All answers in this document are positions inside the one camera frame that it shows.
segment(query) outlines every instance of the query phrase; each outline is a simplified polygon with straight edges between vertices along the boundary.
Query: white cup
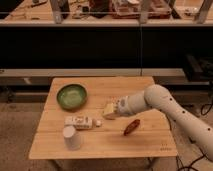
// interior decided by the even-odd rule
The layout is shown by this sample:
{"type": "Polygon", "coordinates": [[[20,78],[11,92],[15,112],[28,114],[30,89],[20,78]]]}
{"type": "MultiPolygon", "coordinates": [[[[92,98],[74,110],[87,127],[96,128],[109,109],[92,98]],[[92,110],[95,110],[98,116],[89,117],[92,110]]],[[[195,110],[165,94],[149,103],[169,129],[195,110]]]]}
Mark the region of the white cup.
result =
{"type": "Polygon", "coordinates": [[[69,125],[63,129],[64,141],[69,150],[77,150],[81,148],[83,143],[82,137],[79,135],[79,132],[75,129],[74,126],[69,125]]]}

